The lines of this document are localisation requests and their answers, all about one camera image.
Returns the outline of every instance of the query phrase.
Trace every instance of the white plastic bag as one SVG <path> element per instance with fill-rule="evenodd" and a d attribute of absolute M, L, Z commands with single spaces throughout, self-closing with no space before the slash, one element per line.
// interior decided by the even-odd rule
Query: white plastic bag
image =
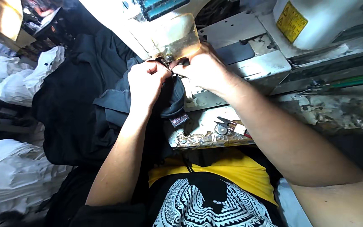
<path fill-rule="evenodd" d="M 44 78 L 63 63 L 65 59 L 64 52 L 65 48 L 63 46 L 56 46 L 49 51 L 41 53 L 36 69 L 24 80 L 25 87 L 32 94 L 32 97 L 40 90 Z"/>
<path fill-rule="evenodd" d="M 36 208 L 58 191 L 70 171 L 51 164 L 41 147 L 0 140 L 0 214 Z"/>
<path fill-rule="evenodd" d="M 23 80 L 33 72 L 34 70 L 22 70 L 5 78 L 0 83 L 0 99 L 7 103 L 31 107 L 33 95 L 26 89 Z"/>
<path fill-rule="evenodd" d="M 33 96 L 40 90 L 44 78 L 64 61 L 64 47 L 56 46 L 40 54 L 34 70 L 22 70 L 0 83 L 0 99 L 4 102 L 32 106 Z"/>
<path fill-rule="evenodd" d="M 31 69 L 30 65 L 19 63 L 19 60 L 18 57 L 8 58 L 0 56 L 0 83 L 9 75 L 22 70 Z"/>

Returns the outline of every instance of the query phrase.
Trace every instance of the scissors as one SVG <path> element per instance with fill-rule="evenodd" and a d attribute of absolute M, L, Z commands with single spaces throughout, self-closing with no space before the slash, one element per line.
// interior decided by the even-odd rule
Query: scissors
<path fill-rule="evenodd" d="M 223 122 L 217 122 L 215 121 L 215 123 L 217 123 L 218 125 L 228 129 L 231 132 L 236 132 L 240 135 L 244 135 L 247 138 L 251 138 L 250 134 L 247 132 L 247 129 L 245 126 L 238 124 L 236 122 L 233 122 L 231 120 L 225 119 L 223 117 L 217 117 L 219 120 L 223 121 Z"/>

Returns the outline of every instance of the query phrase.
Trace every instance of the yellow warning label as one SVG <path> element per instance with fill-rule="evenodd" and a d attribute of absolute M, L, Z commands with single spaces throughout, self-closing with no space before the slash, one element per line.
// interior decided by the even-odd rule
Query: yellow warning label
<path fill-rule="evenodd" d="M 285 37 L 293 43 L 305 28 L 307 20 L 300 14 L 290 1 L 285 5 L 280 18 L 277 21 L 277 27 Z"/>

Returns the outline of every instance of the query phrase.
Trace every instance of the hand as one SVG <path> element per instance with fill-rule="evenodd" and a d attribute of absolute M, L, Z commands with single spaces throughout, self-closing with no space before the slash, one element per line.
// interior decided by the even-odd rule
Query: hand
<path fill-rule="evenodd" d="M 172 62 L 170 68 L 176 74 L 184 75 L 203 89 L 217 94 L 224 89 L 236 75 L 229 72 L 226 66 L 218 59 L 212 46 L 206 42 L 194 54 L 187 56 L 190 65 L 177 65 Z"/>
<path fill-rule="evenodd" d="M 131 111 L 150 113 L 155 104 L 162 84 L 171 75 L 171 71 L 158 61 L 146 61 L 134 65 L 128 73 L 131 92 Z"/>

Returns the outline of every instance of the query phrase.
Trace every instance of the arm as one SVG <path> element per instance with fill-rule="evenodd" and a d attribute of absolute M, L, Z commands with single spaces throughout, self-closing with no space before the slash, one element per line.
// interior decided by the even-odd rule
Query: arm
<path fill-rule="evenodd" d="M 131 200 L 141 167 L 146 123 L 162 84 L 170 75 L 171 72 L 156 61 L 131 68 L 128 73 L 130 113 L 92 184 L 87 205 L 113 205 Z"/>
<path fill-rule="evenodd" d="M 290 182 L 314 226 L 363 226 L 363 172 L 333 145 L 228 72 L 207 44 L 173 71 L 227 101 Z"/>

